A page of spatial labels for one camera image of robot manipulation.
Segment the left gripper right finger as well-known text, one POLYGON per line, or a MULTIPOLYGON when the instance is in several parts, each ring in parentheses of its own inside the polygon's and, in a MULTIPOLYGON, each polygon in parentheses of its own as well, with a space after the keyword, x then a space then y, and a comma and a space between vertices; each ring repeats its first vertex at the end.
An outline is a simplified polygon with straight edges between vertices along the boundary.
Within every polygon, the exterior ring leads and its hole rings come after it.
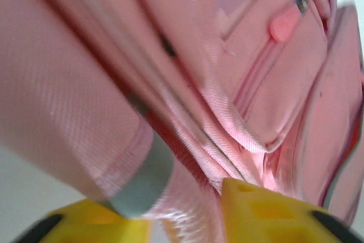
POLYGON ((223 180, 221 204, 226 242, 363 242, 325 209, 238 179, 223 180))

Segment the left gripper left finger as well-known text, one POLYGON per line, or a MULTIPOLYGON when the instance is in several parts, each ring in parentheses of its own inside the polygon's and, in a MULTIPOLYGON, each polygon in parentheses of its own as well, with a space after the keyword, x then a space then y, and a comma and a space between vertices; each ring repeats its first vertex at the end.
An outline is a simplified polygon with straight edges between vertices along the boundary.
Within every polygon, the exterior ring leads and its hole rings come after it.
POLYGON ((50 212, 13 242, 149 242, 150 230, 148 220, 126 219, 85 199, 50 212))

